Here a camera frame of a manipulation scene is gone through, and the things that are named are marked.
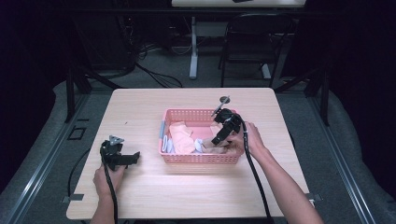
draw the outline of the cloth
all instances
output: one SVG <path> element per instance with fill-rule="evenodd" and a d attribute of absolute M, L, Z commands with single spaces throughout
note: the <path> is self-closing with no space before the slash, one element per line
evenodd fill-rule
<path fill-rule="evenodd" d="M 235 154 L 237 151 L 236 151 L 236 144 L 234 143 L 222 141 L 217 146 L 215 146 L 212 143 L 212 139 L 207 138 L 203 140 L 202 152 L 212 153 L 212 154 Z"/>
<path fill-rule="evenodd" d="M 177 154 L 189 154 L 195 150 L 194 140 L 191 138 L 192 130 L 184 121 L 171 124 L 169 131 Z"/>
<path fill-rule="evenodd" d="M 202 151 L 202 143 L 203 143 L 204 141 L 202 140 L 202 139 L 200 139 L 200 138 L 197 138 L 197 139 L 195 139 L 195 141 L 194 141 L 194 145 L 195 145 L 195 152 L 198 152 L 198 153 L 202 153 L 203 151 Z"/>
<path fill-rule="evenodd" d="M 216 136 L 221 129 L 222 129 L 221 123 L 217 123 L 213 121 L 213 123 L 210 124 L 210 130 L 213 133 L 213 137 Z"/>

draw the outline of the desk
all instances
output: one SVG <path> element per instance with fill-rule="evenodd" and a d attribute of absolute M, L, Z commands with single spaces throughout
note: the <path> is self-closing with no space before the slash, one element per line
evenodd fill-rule
<path fill-rule="evenodd" d="M 305 0 L 253 0 L 235 3 L 233 0 L 172 0 L 172 7 L 303 7 Z M 198 49 L 195 17 L 191 20 L 191 65 L 190 79 L 197 78 Z"/>
<path fill-rule="evenodd" d="M 230 95 L 224 107 L 253 121 L 263 142 L 305 193 L 308 187 L 290 141 L 276 96 L 271 89 L 123 89 L 113 92 L 92 150 L 67 209 L 70 219 L 90 219 L 98 196 L 92 183 L 100 166 L 99 148 L 113 134 L 124 138 L 122 154 L 140 151 L 137 164 L 126 170 L 118 192 L 119 218 L 265 217 L 253 174 L 243 154 L 237 164 L 171 164 L 159 154 L 159 133 L 167 108 L 215 108 L 220 96 Z M 283 217 L 257 162 L 271 215 Z"/>

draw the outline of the person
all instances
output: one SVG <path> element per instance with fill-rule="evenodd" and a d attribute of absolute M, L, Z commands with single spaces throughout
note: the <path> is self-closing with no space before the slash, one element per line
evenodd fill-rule
<path fill-rule="evenodd" d="M 259 130 L 252 122 L 245 122 L 247 126 L 247 144 L 251 156 L 259 163 L 267 177 L 276 202 L 290 223 L 319 224 L 324 223 L 318 211 L 308 201 L 301 188 L 294 179 L 279 165 L 264 145 Z M 238 147 L 244 147 L 243 132 L 234 133 L 227 137 L 227 141 L 233 141 Z M 117 190 L 122 180 L 124 166 L 117 171 L 109 170 L 114 189 Z M 99 203 L 91 224 L 114 223 L 113 201 L 110 189 L 106 182 L 103 165 L 96 170 L 93 182 L 99 195 Z"/>

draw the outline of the chair leg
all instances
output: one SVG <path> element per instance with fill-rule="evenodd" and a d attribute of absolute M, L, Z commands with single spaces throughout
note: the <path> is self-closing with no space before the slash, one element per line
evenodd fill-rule
<path fill-rule="evenodd" d="M 218 65 L 218 69 L 221 68 L 222 60 L 223 60 L 223 54 L 221 53 L 221 55 L 220 55 L 220 61 L 219 61 L 219 65 Z"/>
<path fill-rule="evenodd" d="M 224 74 L 225 73 L 225 60 L 224 59 L 222 59 L 222 61 L 221 61 L 221 87 L 223 88 L 224 87 Z"/>
<path fill-rule="evenodd" d="M 276 67 L 277 67 L 277 60 L 274 63 L 274 68 L 272 70 L 272 74 L 271 74 L 271 79 L 270 79 L 270 84 L 268 85 L 269 88 L 272 88 L 272 84 L 274 82 L 274 78 L 275 78 L 275 74 L 276 74 Z"/>

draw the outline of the hand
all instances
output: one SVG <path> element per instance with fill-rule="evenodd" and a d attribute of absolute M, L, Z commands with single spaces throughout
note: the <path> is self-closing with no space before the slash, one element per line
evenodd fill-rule
<path fill-rule="evenodd" d="M 116 171 L 112 171 L 108 168 L 108 174 L 111 179 L 111 183 L 113 184 L 114 190 L 117 192 L 117 189 L 120 187 L 121 180 L 125 171 L 126 166 L 120 166 Z M 96 192 L 99 195 L 99 198 L 110 196 L 111 191 L 110 187 L 106 181 L 106 174 L 105 174 L 105 166 L 101 164 L 99 169 L 96 170 L 95 176 L 93 178 L 93 183 L 96 186 Z"/>
<path fill-rule="evenodd" d="M 259 129 L 251 122 L 245 122 L 247 126 L 247 145 L 251 155 L 256 158 L 261 150 L 265 150 L 266 147 L 260 136 Z M 226 138 L 227 141 L 236 143 L 239 148 L 244 149 L 244 132 L 241 125 L 239 133 L 232 133 Z"/>

